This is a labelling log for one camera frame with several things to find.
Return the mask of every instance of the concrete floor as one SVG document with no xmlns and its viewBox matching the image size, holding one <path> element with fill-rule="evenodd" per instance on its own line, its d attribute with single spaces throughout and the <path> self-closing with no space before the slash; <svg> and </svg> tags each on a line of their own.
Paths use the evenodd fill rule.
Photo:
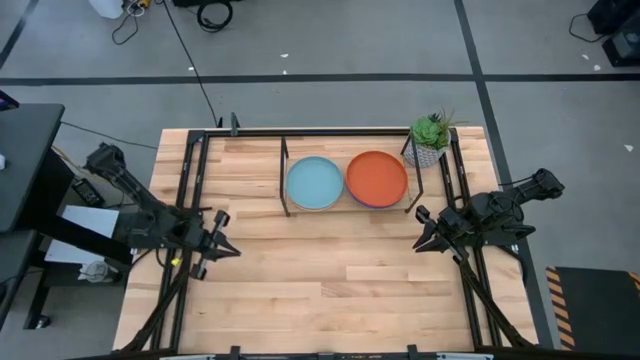
<svg viewBox="0 0 640 360">
<path fill-rule="evenodd" d="M 514 179 L 546 167 L 567 187 L 553 204 L 525 207 L 527 223 L 538 228 L 529 243 L 540 286 L 547 265 L 640 272 L 635 241 L 640 225 L 633 217 L 640 200 L 633 186 L 640 157 L 624 147 L 640 147 L 640 83 L 492 82 L 486 85 L 488 99 L 481 101 L 472 76 L 469 81 L 347 81 L 354 73 L 471 75 L 456 2 L 461 3 L 246 0 L 233 4 L 234 19 L 218 34 L 202 32 L 188 11 L 169 8 L 201 75 L 282 75 L 283 70 L 344 75 L 345 81 L 332 82 L 207 83 L 218 116 L 234 111 L 243 126 L 407 125 L 444 106 L 456 110 L 456 121 L 489 128 L 495 121 L 500 139 L 494 134 L 492 145 L 503 144 Z M 464 0 L 482 72 L 638 72 L 612 68 L 600 44 L 567 33 L 570 18 L 594 2 Z M 0 49 L 28 3 L 0 3 Z M 163 128 L 213 126 L 199 86 L 188 83 L 194 72 L 164 8 L 152 5 L 139 19 L 138 34 L 116 46 L 111 32 L 121 21 L 100 18 L 87 1 L 39 0 L 4 66 L 0 62 L 0 87 L 21 102 L 64 104 L 64 121 L 149 145 L 157 144 Z M 576 31 L 594 35 L 586 21 L 578 21 Z M 595 65 L 601 70 L 595 72 Z M 123 77 L 162 77 L 164 84 L 111 81 Z M 60 84 L 84 79 L 92 85 L 2 85 L 28 78 Z M 485 119 L 487 106 L 495 119 Z M 82 162 L 102 140 L 63 126 L 55 144 Z M 128 168 L 148 183 L 154 151 L 121 148 Z M 119 201 L 119 192 L 100 189 L 108 201 Z M 37 275 L 24 281 L 0 332 L 0 352 L 12 359 L 63 359 L 110 350 L 122 289 L 55 291 L 47 309 L 59 320 L 44 330 L 24 331 L 36 282 Z M 553 324 L 546 292 L 542 299 Z M 554 329 L 551 336 L 558 346 Z"/>
</svg>

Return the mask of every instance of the white pot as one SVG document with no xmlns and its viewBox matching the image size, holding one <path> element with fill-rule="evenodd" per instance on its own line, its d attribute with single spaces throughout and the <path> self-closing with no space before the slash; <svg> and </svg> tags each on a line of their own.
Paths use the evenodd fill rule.
<svg viewBox="0 0 640 360">
<path fill-rule="evenodd" d="M 451 132 L 449 132 L 448 134 L 449 138 L 447 140 L 447 146 L 443 147 L 440 150 L 434 150 L 424 145 L 416 144 L 416 150 L 418 151 L 418 164 L 420 164 L 421 168 L 428 168 L 437 164 L 442 154 L 447 152 L 447 148 L 451 143 Z M 416 166 L 415 157 L 413 156 L 413 146 L 411 146 L 411 143 L 407 145 L 407 149 L 404 152 L 404 159 L 410 165 Z"/>
</svg>

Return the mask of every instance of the white object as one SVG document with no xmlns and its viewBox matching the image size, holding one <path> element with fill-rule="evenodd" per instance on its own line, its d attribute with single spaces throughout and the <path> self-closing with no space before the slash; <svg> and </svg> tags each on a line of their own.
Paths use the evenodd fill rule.
<svg viewBox="0 0 640 360">
<path fill-rule="evenodd" d="M 118 214 L 119 212 L 116 210 L 67 205 L 62 213 L 62 218 L 110 238 L 116 227 Z M 104 257 L 100 255 L 80 250 L 58 240 L 51 241 L 44 259 L 49 262 L 71 264 L 91 264 L 94 261 L 104 261 Z"/>
<path fill-rule="evenodd" d="M 122 0 L 89 0 L 89 3 L 107 19 L 117 19 L 122 15 Z"/>
</svg>

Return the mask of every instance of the wooden table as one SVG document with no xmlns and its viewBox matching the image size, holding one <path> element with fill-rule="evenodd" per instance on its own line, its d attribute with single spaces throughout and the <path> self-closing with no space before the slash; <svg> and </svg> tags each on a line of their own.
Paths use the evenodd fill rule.
<svg viewBox="0 0 640 360">
<path fill-rule="evenodd" d="M 187 132 L 162 133 L 150 189 L 169 204 L 176 199 Z M 471 193 L 496 189 L 483 129 L 458 132 Z M 403 144 L 403 137 L 287 138 L 292 159 L 352 157 L 371 149 L 399 154 Z M 242 256 L 210 263 L 204 281 L 189 282 L 180 353 L 228 353 L 231 345 L 240 345 L 242 353 L 403 352 L 408 344 L 419 351 L 472 350 L 459 270 L 449 253 L 411 250 L 422 232 L 414 211 L 287 218 L 278 196 L 279 156 L 280 138 L 210 143 L 201 206 L 231 215 L 225 233 Z M 446 205 L 440 168 L 423 169 L 422 175 L 419 203 L 435 215 Z M 214 214 L 205 213 L 207 227 Z M 525 338 L 537 342 L 517 261 L 495 248 L 484 252 L 496 302 Z M 155 306 L 161 273 L 153 256 L 133 269 L 114 348 L 131 340 Z M 476 303 L 487 344 L 486 316 Z M 168 311 L 165 346 L 172 315 Z"/>
</svg>

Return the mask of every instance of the blue plate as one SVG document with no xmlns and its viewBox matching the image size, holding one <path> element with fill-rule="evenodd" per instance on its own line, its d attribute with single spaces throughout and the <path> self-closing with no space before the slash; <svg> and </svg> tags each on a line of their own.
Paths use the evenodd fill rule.
<svg viewBox="0 0 640 360">
<path fill-rule="evenodd" d="M 320 156 L 298 160 L 287 174 L 287 193 L 296 205 L 308 210 L 330 207 L 342 194 L 344 179 L 336 164 Z"/>
</svg>

